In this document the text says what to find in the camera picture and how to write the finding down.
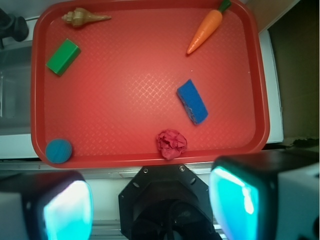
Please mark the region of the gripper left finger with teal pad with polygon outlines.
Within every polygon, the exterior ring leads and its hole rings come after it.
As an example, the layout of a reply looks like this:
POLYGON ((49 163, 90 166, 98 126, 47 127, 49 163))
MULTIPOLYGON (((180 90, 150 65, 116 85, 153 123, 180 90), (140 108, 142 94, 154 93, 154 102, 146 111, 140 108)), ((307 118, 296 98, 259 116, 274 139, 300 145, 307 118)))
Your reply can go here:
POLYGON ((77 171, 0 179, 2 240, 88 240, 93 218, 92 190, 77 171))

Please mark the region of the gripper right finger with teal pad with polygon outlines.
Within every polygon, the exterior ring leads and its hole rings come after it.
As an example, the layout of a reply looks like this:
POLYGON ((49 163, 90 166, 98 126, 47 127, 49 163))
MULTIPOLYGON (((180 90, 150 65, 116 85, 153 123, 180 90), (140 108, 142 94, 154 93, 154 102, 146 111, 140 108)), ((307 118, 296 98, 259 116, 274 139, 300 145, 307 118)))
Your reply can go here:
POLYGON ((266 150, 218 157, 209 176, 213 215, 230 240, 317 240, 320 156, 266 150))

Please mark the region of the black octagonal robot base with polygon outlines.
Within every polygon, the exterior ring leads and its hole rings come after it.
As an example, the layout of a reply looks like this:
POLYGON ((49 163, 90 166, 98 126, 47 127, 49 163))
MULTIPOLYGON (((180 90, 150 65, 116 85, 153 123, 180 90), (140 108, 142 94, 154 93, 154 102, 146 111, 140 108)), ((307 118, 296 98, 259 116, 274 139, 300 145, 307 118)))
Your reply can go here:
POLYGON ((209 186, 185 165, 144 166, 118 195, 129 240, 220 240, 209 186))

